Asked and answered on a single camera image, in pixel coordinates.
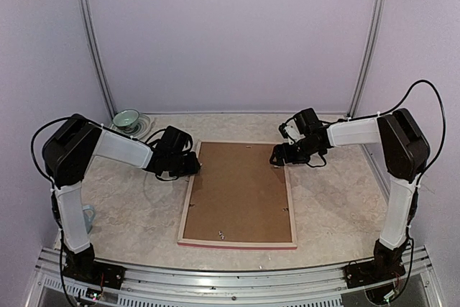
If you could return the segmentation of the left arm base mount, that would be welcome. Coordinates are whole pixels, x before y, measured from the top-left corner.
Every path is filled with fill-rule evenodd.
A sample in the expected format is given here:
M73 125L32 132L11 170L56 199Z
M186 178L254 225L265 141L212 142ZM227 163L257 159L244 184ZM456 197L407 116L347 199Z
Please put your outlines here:
M97 285L100 288L113 288L120 290L126 268L121 265L99 262L95 259L93 245L82 252L75 253L63 246L65 253L65 266L63 275L67 278Z

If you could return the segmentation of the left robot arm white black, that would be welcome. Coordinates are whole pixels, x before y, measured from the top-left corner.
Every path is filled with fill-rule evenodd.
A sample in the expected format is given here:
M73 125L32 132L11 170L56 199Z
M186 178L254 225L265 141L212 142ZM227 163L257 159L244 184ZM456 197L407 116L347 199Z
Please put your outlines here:
M131 165L162 179L195 175L201 169L192 137L175 127L145 143L97 124L80 114L63 118L63 125L46 141L42 157L57 201L64 244L73 253L91 246L83 216L82 182L95 157Z

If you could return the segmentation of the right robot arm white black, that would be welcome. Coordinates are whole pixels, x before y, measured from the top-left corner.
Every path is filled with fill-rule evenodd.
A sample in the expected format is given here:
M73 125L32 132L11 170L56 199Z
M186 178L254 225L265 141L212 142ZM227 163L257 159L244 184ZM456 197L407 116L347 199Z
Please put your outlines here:
M323 123L313 109L304 109L293 117L295 126L283 123L284 138L275 145L270 164L310 163L314 154L324 157L334 147L380 144L390 174L390 198L379 243L391 250L400 247L408 236L410 208L418 179L426 168L430 147L412 114L405 108L366 119L341 119Z

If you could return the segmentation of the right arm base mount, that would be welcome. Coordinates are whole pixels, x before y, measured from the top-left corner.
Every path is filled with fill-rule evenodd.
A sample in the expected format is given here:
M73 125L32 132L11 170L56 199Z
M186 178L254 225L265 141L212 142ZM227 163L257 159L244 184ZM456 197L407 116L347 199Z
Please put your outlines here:
M362 287L403 276L406 270L402 255L408 243L409 239L406 239L399 247L390 249L377 240L371 260L348 264L344 267L347 288Z

